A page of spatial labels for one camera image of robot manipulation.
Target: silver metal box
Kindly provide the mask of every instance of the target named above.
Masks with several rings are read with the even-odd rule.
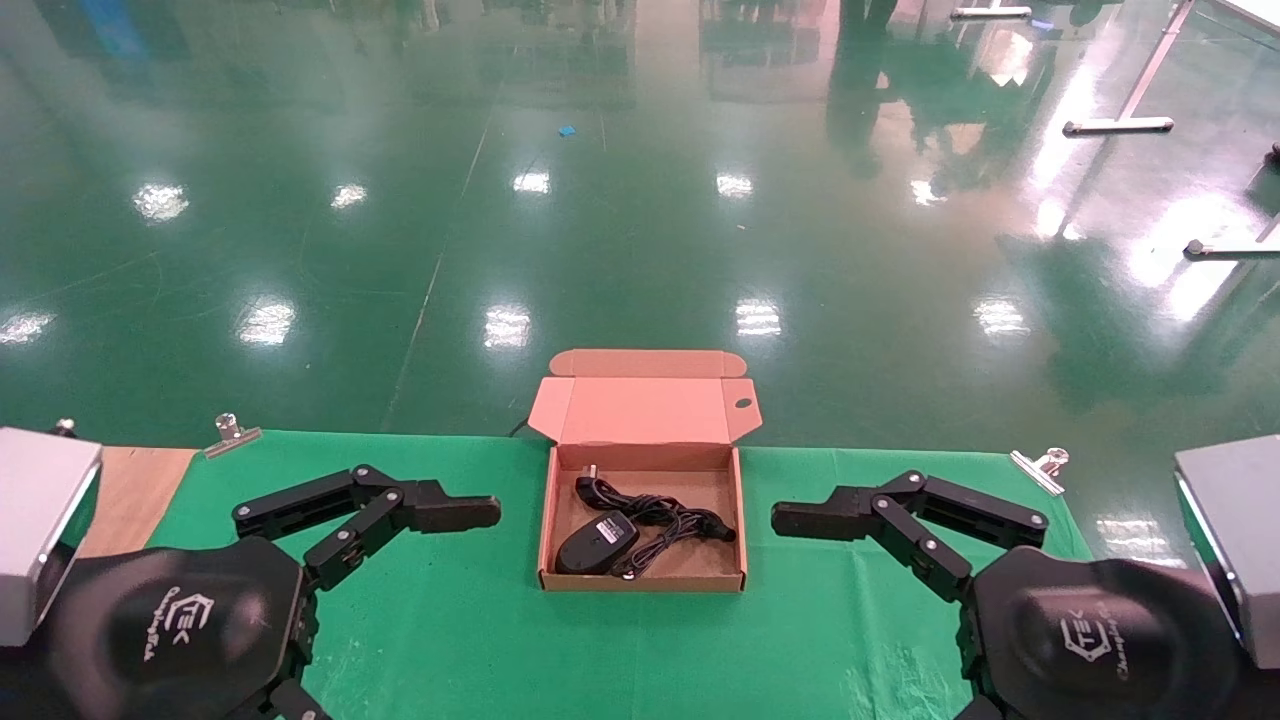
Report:
[[[1280,436],[1174,457],[1187,528],[1240,642],[1280,669]]]
[[[27,642],[97,509],[102,446],[0,428],[0,647]]]

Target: wooden board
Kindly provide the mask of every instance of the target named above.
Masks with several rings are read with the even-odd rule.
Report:
[[[195,450],[102,448],[97,514],[81,557],[133,552],[146,546],[169,509]]]

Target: glossy epoxy floor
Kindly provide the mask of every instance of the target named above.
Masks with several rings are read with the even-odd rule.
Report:
[[[1280,211],[1280,41],[1194,17],[1170,136],[1068,140],[1169,3],[1032,4],[4,3],[0,421],[499,434],[559,350],[724,347],[749,442],[1060,445],[1176,562],[1172,451],[1280,432],[1280,269],[1180,255]]]

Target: charger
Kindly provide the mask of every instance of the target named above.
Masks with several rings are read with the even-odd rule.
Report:
[[[733,542],[737,530],[710,510],[689,509],[664,495],[628,496],[598,477],[596,466],[577,478],[579,498],[603,515],[571,534],[556,556],[556,571],[571,575],[614,575],[634,580],[644,574],[668,547],[692,537]],[[663,530],[627,555],[640,537],[640,525]]]
[[[556,571],[603,575],[640,539],[640,530],[621,510],[609,510],[582,525],[561,546]]]

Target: logo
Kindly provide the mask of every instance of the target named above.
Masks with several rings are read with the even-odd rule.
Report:
[[[1106,621],[1108,628],[1108,634],[1111,635],[1111,644],[1116,648],[1116,676],[1121,682],[1129,682],[1129,653],[1124,650],[1124,635],[1120,634],[1120,623],[1116,621],[1111,611],[1107,610],[1107,603],[1098,601],[1098,615]]]
[[[214,609],[214,601],[200,594],[198,592],[191,597],[184,597],[182,600],[174,601],[169,606],[169,616],[165,618],[164,629],[173,630],[174,619],[178,623],[178,634],[173,637],[173,644],[183,643],[191,644],[191,635],[187,630],[200,630],[209,623],[209,611]]]
[[[1070,610],[1071,620],[1062,619],[1062,642],[1066,650],[1079,655],[1089,662],[1111,652],[1111,639],[1107,637],[1102,623],[1091,623],[1084,619],[1084,612]]]
[[[214,601],[200,593],[173,600],[180,592],[182,588],[178,585],[169,588],[169,592],[164,593],[160,605],[151,614],[151,625],[147,626],[147,644],[142,651],[143,662],[156,656],[161,623],[166,633],[178,630],[172,644],[191,644],[191,633],[202,629],[209,623],[209,611],[214,609]]]

